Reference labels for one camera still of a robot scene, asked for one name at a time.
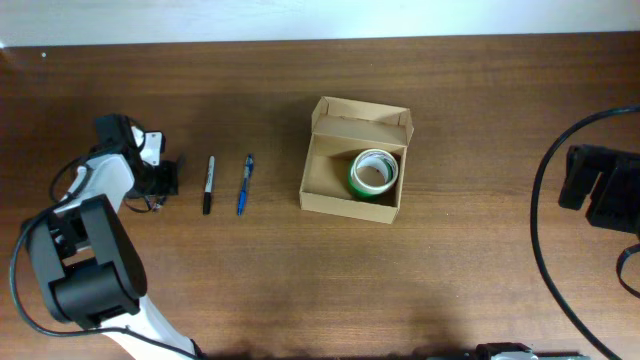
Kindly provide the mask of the black white marker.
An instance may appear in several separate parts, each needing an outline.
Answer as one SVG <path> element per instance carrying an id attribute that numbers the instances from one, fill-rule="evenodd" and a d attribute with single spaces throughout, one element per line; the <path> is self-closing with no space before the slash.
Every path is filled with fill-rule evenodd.
<path id="1" fill-rule="evenodd" d="M 203 196 L 203 214 L 209 215 L 211 212 L 211 204 L 213 200 L 213 188 L 214 188 L 214 173 L 215 173 L 215 157 L 210 156 L 207 164 L 207 176 L 204 186 Z"/>

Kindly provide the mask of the green tape roll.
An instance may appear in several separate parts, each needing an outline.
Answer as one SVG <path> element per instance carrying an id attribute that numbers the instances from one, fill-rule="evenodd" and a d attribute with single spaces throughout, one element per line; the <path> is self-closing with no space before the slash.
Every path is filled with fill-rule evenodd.
<path id="1" fill-rule="evenodd" d="M 390 190 L 396 180 L 396 163 L 389 159 L 367 158 L 353 163 L 348 184 L 356 197 L 372 199 Z"/>

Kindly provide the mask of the white masking tape roll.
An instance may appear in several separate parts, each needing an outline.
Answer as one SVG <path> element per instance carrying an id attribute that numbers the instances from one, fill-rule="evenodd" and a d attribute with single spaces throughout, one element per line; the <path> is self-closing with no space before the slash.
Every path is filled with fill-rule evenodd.
<path id="1" fill-rule="evenodd" d="M 361 152 L 348 170 L 348 184 L 356 197 L 368 199 L 389 191 L 400 175 L 394 156 L 381 149 Z"/>

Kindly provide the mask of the black pen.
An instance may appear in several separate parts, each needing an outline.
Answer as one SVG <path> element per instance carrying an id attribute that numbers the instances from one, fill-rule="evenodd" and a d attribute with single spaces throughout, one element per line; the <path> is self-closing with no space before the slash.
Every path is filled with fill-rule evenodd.
<path id="1" fill-rule="evenodd" d="M 167 196 L 151 197 L 150 209 L 152 212 L 159 212 L 167 201 Z"/>

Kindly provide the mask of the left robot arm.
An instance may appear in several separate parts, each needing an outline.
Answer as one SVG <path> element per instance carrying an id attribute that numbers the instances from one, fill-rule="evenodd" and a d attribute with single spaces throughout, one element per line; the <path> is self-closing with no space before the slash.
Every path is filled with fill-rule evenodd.
<path id="1" fill-rule="evenodd" d="M 165 139 L 132 118 L 95 121 L 98 143 L 72 161 L 77 175 L 61 199 L 25 222 L 15 248 L 26 250 L 46 308 L 78 330 L 104 335 L 135 359 L 202 359 L 147 294 L 142 261 L 118 210 L 128 199 L 164 202 L 178 192 L 178 166 L 163 161 Z"/>

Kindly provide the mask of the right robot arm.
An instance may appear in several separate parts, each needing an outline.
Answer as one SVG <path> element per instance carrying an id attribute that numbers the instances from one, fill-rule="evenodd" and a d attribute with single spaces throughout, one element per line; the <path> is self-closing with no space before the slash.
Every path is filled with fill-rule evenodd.
<path id="1" fill-rule="evenodd" d="M 566 177 L 558 203 L 580 210 L 591 203 L 591 226 L 639 234 L 639 155 L 595 145 L 573 145 L 566 158 Z"/>

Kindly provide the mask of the blue pen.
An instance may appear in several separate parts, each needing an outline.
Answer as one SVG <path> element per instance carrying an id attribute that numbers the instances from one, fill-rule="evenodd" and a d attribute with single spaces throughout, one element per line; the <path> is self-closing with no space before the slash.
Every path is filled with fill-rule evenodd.
<path id="1" fill-rule="evenodd" d="M 237 203 L 238 216 L 242 216 L 246 208 L 247 198 L 248 198 L 248 187 L 249 187 L 250 179 L 253 173 L 253 168 L 254 168 L 254 157 L 252 154 L 248 154 L 244 164 L 242 185 L 239 192 L 238 203 Z"/>

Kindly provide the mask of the open cardboard box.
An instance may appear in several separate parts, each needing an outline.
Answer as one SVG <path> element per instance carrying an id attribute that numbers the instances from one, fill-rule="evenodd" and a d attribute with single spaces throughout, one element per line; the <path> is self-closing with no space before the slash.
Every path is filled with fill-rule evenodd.
<path id="1" fill-rule="evenodd" d="M 311 114 L 311 139 L 299 190 L 303 210 L 391 224 L 402 198 L 407 150 L 414 132 L 408 108 L 322 97 Z M 400 175 L 387 192 L 360 199 L 348 184 L 350 163 L 364 150 L 397 160 Z"/>

